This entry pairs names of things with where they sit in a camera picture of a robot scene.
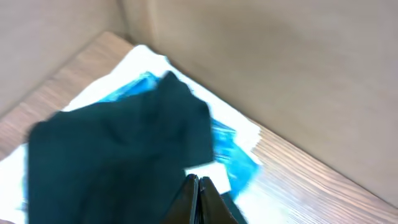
dark green cloth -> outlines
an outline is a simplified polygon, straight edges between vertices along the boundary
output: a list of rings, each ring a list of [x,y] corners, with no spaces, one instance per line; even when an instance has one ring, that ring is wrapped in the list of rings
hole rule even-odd
[[[58,112],[29,135],[29,223],[159,223],[183,168],[213,160],[203,101],[169,73],[155,90]]]

wood grain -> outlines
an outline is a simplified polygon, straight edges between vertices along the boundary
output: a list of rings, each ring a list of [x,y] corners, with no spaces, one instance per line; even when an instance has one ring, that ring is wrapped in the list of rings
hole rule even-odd
[[[398,223],[398,209],[262,127],[256,184],[288,223]]]
[[[68,105],[92,81],[110,73],[131,49],[125,40],[105,32],[44,81],[0,119],[0,160],[24,141],[32,124]]]
[[[32,124],[65,107],[131,49],[106,32],[46,80],[0,120],[0,159],[23,142]],[[398,223],[396,208],[264,127],[261,137],[254,153],[264,166],[255,184],[283,211],[284,223]],[[264,216],[263,223],[276,221]]]

wooden table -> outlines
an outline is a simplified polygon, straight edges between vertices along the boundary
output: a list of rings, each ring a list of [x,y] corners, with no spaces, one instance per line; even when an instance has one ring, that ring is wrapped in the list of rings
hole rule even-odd
[[[0,160],[24,141],[32,124],[65,107],[131,49],[105,32],[49,77],[0,119]],[[254,153],[264,167],[256,185],[282,211],[286,223],[398,223],[398,209],[264,127],[261,137]],[[263,223],[275,222],[264,215]]]

beige wall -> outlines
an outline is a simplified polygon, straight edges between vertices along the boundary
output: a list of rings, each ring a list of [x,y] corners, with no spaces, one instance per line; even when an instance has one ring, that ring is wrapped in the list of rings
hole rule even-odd
[[[125,33],[117,0],[0,2],[0,114],[104,30]]]
[[[137,40],[398,206],[397,1],[124,2]]]

clothing item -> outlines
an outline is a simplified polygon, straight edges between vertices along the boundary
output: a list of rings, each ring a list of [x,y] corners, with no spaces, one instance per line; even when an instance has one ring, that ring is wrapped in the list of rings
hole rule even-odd
[[[29,223],[160,223],[186,167],[213,160],[206,103],[152,91],[58,112],[29,135]]]
[[[99,102],[119,101],[128,96],[153,90],[159,81],[159,77],[146,71],[140,74],[139,78],[118,88]],[[213,134],[215,160],[226,166],[228,191],[230,191],[232,198],[236,198],[255,176],[259,170],[259,165],[235,143],[236,130],[212,118],[211,132]]]

